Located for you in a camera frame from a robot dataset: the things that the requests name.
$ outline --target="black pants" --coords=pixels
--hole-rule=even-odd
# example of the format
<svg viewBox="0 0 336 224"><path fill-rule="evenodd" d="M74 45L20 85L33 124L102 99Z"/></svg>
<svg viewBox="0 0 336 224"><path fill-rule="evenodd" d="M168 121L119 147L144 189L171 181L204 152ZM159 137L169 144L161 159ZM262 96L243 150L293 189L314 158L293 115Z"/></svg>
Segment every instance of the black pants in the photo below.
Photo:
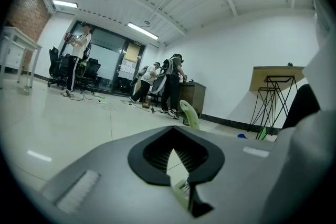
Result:
<svg viewBox="0 0 336 224"><path fill-rule="evenodd" d="M320 106L309 84L300 87L289 109L284 128L294 127L306 116L318 112Z"/></svg>
<svg viewBox="0 0 336 224"><path fill-rule="evenodd" d="M162 106L163 110L167 110L167 100L170 96L170 108L177 110L177 102L179 100L180 93L180 78L178 76L167 76L166 83L164 84L164 90L162 94Z"/></svg>
<svg viewBox="0 0 336 224"><path fill-rule="evenodd" d="M67 79L67 89L69 91L73 91L74 85L75 85L75 72L77 65L82 62L82 59L80 59L77 56L70 56L69 57L69 63L68 63L68 79Z"/></svg>
<svg viewBox="0 0 336 224"><path fill-rule="evenodd" d="M141 98L140 102L142 102L142 98L146 97L150 87L151 85L148 82L141 80L140 89L133 96L131 96L131 98L134 101L137 101L139 98Z"/></svg>

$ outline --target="desk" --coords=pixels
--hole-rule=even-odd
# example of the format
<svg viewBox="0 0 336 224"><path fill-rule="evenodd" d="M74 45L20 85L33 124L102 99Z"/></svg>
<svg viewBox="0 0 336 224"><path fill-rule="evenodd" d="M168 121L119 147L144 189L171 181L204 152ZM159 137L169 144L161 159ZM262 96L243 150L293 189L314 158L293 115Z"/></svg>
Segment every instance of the desk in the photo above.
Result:
<svg viewBox="0 0 336 224"><path fill-rule="evenodd" d="M187 101L201 116L204 105L206 87L197 82L180 83L180 95L178 97L177 110L182 111L180 101Z"/></svg>
<svg viewBox="0 0 336 224"><path fill-rule="evenodd" d="M24 63L25 55L28 50L34 52L37 50L33 66L31 68L31 75L30 75L30 82L29 86L33 86L33 79L34 79L34 73L36 68L36 63L38 60L38 56L40 54L42 46L33 41L30 37L28 37L25 33L17 29L16 27L9 27L5 26L3 28L3 31L0 34L0 42L2 43L1 47L1 72L0 72L0 89L3 88L3 78L5 73L5 66L6 66L6 60L9 53L9 47L11 44L14 44L16 46L19 46L24 49L24 52L22 54L20 64L18 67L17 72L17 82L20 82L20 76L21 76L21 69Z"/></svg>
<svg viewBox="0 0 336 224"><path fill-rule="evenodd" d="M288 99L290 90L293 85L295 85L296 90L298 90L296 83L304 78L302 73L303 67L253 67L253 74L250 84L250 91L258 91L256 105L254 107L252 119L250 126L255 124L257 120L262 116L260 123L260 131L256 136L256 139L259 139L263 128L266 126L267 121L270 124L270 127L274 127L276 120L278 119L280 113L284 109L285 114L288 114L288 108L286 101ZM286 98L282 94L283 90L289 88ZM266 91L266 97L263 98L261 95L262 91ZM259 112L254 118L256 107L258 103L258 97L262 99L262 105ZM281 109L276 116L276 95L278 96L281 102Z"/></svg>

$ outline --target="green part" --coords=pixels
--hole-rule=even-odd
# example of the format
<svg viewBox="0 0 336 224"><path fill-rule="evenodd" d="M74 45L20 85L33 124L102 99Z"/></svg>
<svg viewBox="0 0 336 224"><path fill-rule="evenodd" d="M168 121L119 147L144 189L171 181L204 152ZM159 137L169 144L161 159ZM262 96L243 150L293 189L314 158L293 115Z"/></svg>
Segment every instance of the green part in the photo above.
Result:
<svg viewBox="0 0 336 224"><path fill-rule="evenodd" d="M187 101L184 100L180 101L180 106L188 118L189 126L193 129L199 130L200 121L198 120L198 116L195 109Z"/></svg>
<svg viewBox="0 0 336 224"><path fill-rule="evenodd" d="M263 128L259 140L264 140L266 136L266 127Z"/></svg>

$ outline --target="white wall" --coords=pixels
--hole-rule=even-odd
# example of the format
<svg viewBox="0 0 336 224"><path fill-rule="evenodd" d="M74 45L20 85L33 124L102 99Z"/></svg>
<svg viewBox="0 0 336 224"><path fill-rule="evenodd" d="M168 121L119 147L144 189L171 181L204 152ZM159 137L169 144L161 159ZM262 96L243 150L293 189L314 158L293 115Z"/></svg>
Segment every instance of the white wall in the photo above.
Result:
<svg viewBox="0 0 336 224"><path fill-rule="evenodd" d="M256 102L256 93L248 91L253 66L306 66L318 51L313 15L273 10L238 16L189 33L167 46L158 60L183 56L188 79L207 87L204 114L250 123ZM284 120L283 114L275 127L282 127Z"/></svg>
<svg viewBox="0 0 336 224"><path fill-rule="evenodd" d="M49 78L50 57L49 49L52 47L58 48L60 51L61 46L64 44L64 35L70 31L75 24L75 16L72 14L57 12L47 22L43 29L38 42L41 46L41 52L38 57L35 74Z"/></svg>
<svg viewBox="0 0 336 224"><path fill-rule="evenodd" d="M142 59L140 62L140 68L144 66L149 66L157 61L159 49L151 44L146 45L145 51L143 52Z"/></svg>

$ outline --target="door frame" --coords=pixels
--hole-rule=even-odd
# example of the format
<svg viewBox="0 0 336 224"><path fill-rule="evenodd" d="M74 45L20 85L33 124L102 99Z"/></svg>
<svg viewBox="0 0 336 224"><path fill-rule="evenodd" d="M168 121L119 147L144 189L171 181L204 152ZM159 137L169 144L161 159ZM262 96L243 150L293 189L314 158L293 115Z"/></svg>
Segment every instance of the door frame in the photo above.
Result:
<svg viewBox="0 0 336 224"><path fill-rule="evenodd" d="M122 60L124 59L124 56L125 56L125 54L127 52L127 49L128 49L128 45L130 43L140 47L139 54L138 54L138 60L137 60L137 63L136 63L136 66L135 66L135 72L134 72L134 75L133 75L133 79L135 78L135 76L139 72L140 62L141 62L142 55L143 55L143 52L144 52L144 49L145 49L145 45L140 44L139 42L135 43L134 40L130 40L130 39L128 41L126 40L125 43L124 43L124 46L122 48L122 51L120 53L117 66L116 66L115 71L114 71L112 88L111 88L111 93L110 94L117 95L117 96L123 96L123 97L128 97L128 96L133 95L133 91L134 91L135 86L131 87L131 93L120 93L120 92L116 93L116 86L117 86L117 82L118 82L118 74L119 74L119 71L120 71L120 68L121 68Z"/></svg>

